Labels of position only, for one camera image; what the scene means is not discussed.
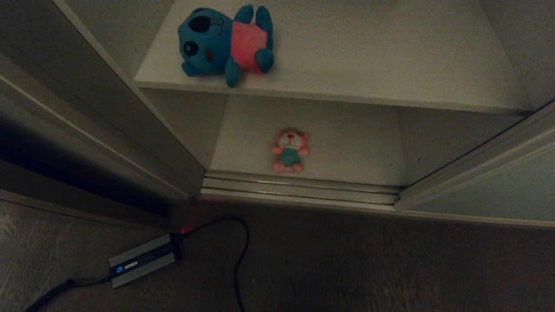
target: plush toy leg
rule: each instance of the plush toy leg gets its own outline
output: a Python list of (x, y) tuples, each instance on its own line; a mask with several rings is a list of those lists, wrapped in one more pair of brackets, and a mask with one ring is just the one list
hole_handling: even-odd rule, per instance
[(279, 173), (302, 172), (304, 169), (300, 163), (293, 164), (291, 167), (286, 167), (282, 161), (275, 162), (272, 168)]
[(241, 68), (239, 68), (239, 65), (233, 60), (233, 57), (230, 57), (225, 63), (225, 82), (228, 83), (230, 88), (233, 88), (239, 82), (240, 76)]
[(279, 173), (295, 172), (295, 169), (293, 167), (286, 167), (281, 161), (275, 162), (272, 165), (272, 168), (274, 169), (274, 171)]
[(254, 61), (260, 71), (265, 74), (274, 66), (274, 53), (269, 49), (260, 49), (254, 54)]
[(256, 10), (256, 25), (266, 32), (268, 38), (266, 39), (266, 49), (274, 49), (274, 25), (272, 24), (272, 17), (270, 12), (264, 6), (258, 7)]
[(245, 24), (250, 24), (250, 21), (253, 20), (254, 16), (254, 9), (252, 4), (247, 4), (237, 11), (235, 18), (233, 19), (236, 22), (241, 22)]
[(293, 170), (295, 172), (302, 172), (303, 169), (304, 168), (302, 167), (302, 165), (300, 163), (293, 164)]

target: pink plush toy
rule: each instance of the pink plush toy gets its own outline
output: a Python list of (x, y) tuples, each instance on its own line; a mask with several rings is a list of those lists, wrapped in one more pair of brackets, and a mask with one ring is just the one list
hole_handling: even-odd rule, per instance
[(280, 133), (279, 142), (272, 149), (272, 153), (279, 155), (279, 160), (272, 166), (276, 172), (302, 172), (301, 156), (309, 155), (306, 145), (308, 134), (300, 134), (291, 130)]

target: black cable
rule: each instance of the black cable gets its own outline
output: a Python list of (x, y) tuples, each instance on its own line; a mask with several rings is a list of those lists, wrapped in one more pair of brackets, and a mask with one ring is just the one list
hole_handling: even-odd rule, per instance
[(57, 295), (61, 294), (62, 292), (66, 291), (70, 288), (100, 285), (100, 284), (107, 283), (109, 281), (110, 281), (110, 277), (108, 276), (108, 277), (103, 278), (102, 280), (100, 280), (96, 283), (76, 285), (75, 281), (73, 279), (68, 279), (65, 282), (63, 282), (63, 283), (59, 284), (58, 286), (54, 287), (51, 291), (47, 292), (42, 297), (40, 297), (37, 301), (35, 301), (35, 303), (33, 303), (30, 307), (28, 307), (25, 310), (25, 312), (36, 312), (36, 311), (38, 311), (47, 302), (49, 302), (54, 297), (56, 297)]
[(241, 294), (239, 292), (239, 282), (237, 280), (237, 272), (239, 271), (239, 266), (241, 265), (241, 263), (243, 262), (243, 259), (245, 258), (245, 254), (246, 254), (246, 251), (249, 248), (249, 242), (250, 242), (250, 230), (249, 230), (249, 226), (247, 225), (245, 220), (243, 220), (241, 218), (238, 218), (238, 217), (225, 217), (225, 218), (221, 218), (221, 219), (216, 219), (212, 222), (208, 222), (204, 225), (201, 225), (198, 228), (195, 228), (195, 229), (191, 230), (190, 232), (178, 235), (176, 237), (175, 241), (183, 240), (183, 239), (187, 238), (189, 235), (191, 235), (195, 232), (198, 232), (198, 231), (200, 231), (204, 228), (207, 228), (211, 225), (214, 225), (216, 223), (220, 223), (220, 222), (223, 222), (223, 221), (236, 221), (236, 222), (239, 222), (243, 226), (243, 228), (245, 228), (245, 247), (243, 248), (243, 252), (239, 256), (239, 259), (237, 260), (237, 263), (235, 264), (235, 269), (233, 270), (233, 282), (234, 282), (234, 288), (235, 288), (235, 299), (237, 300), (237, 304), (239, 305), (239, 310), (241, 310), (241, 312), (245, 312), (245, 307), (243, 306), (243, 300), (241, 299)]

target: blue plush toy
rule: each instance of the blue plush toy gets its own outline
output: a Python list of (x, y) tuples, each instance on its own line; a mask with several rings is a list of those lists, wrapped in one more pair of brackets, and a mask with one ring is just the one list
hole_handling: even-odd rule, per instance
[(231, 20), (209, 8), (198, 8), (179, 26), (183, 71), (190, 77), (225, 74), (230, 88), (242, 71), (267, 73), (274, 65), (273, 25), (265, 7), (243, 6)]

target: plush toy arm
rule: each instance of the plush toy arm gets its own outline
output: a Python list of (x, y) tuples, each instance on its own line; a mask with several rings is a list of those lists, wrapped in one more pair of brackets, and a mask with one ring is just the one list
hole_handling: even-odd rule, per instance
[(274, 25), (272, 24), (270, 12), (266, 7), (258, 7), (256, 10), (255, 23), (260, 29), (264, 30), (268, 36), (266, 39), (266, 49), (272, 50), (274, 48)]
[(225, 63), (225, 82), (228, 83), (230, 88), (233, 88), (239, 82), (240, 76), (241, 68), (233, 60), (233, 57), (229, 57), (228, 61)]
[(281, 154), (281, 150), (282, 150), (281, 147), (275, 146), (275, 147), (272, 148), (272, 154), (279, 155), (279, 154)]
[(300, 148), (298, 153), (299, 153), (299, 156), (302, 156), (302, 157), (306, 157), (310, 155), (310, 152), (308, 149), (306, 149), (306, 147)]
[(236, 22), (241, 22), (245, 24), (250, 24), (250, 21), (253, 20), (254, 16), (254, 9), (252, 4), (247, 4), (237, 11), (235, 18), (233, 19)]

